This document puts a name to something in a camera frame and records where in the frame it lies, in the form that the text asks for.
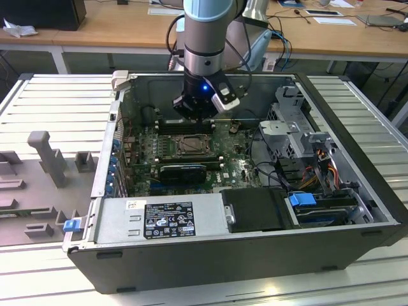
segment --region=floor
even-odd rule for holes
[[[25,52],[25,51],[3,51],[3,55],[18,73],[57,73],[52,57],[47,52]],[[131,55],[115,54],[113,61],[115,67],[111,69],[106,54],[78,54],[71,53],[65,55],[72,73],[111,73],[115,69],[126,69],[131,71],[165,71],[167,67],[167,55]],[[0,100],[5,97],[8,87],[11,88],[17,76],[0,59]],[[308,75],[326,75],[328,61],[292,60],[288,63],[285,71],[301,71]],[[363,93],[377,104],[380,97],[397,76],[403,64],[380,63],[374,74],[361,89]],[[346,67],[346,62],[339,62],[334,71],[334,75],[342,75]],[[408,68],[403,75],[395,82],[388,92],[381,105],[384,111],[388,102],[396,98],[402,88],[408,82]],[[408,133],[408,124],[401,127],[404,134]]]

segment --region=circuit board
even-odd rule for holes
[[[261,187],[247,155],[251,136],[248,130],[231,133],[231,123],[221,122],[216,122],[214,132],[207,135],[159,135],[153,127],[146,127],[136,135],[137,158],[130,164],[133,181],[129,195],[218,193],[225,188]],[[162,162],[166,158],[173,161],[178,157],[184,163],[191,159],[192,164],[198,157],[212,160],[217,158],[221,162],[218,162],[220,167],[217,170],[207,167],[207,177],[202,184],[162,184],[158,175]]]

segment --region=table leg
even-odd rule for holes
[[[60,75],[67,75],[71,73],[69,66],[67,65],[62,48],[60,46],[55,46],[51,49],[52,58],[54,59],[55,66]]]
[[[334,68],[336,68],[336,64],[337,61],[330,61],[329,66],[327,66],[326,72],[331,75],[333,73]]]
[[[408,101],[405,105],[400,109],[400,111],[395,115],[394,119],[391,123],[396,127],[399,128],[401,124],[408,118]]]

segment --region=metal bracket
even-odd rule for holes
[[[128,70],[117,70],[112,74],[112,89],[114,91],[121,91],[122,89],[129,86],[129,81],[131,77],[129,76]]]

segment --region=black plastic cover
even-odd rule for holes
[[[277,188],[243,188],[221,191],[224,206],[231,206],[235,224],[232,233],[279,231],[293,228],[284,197]]]

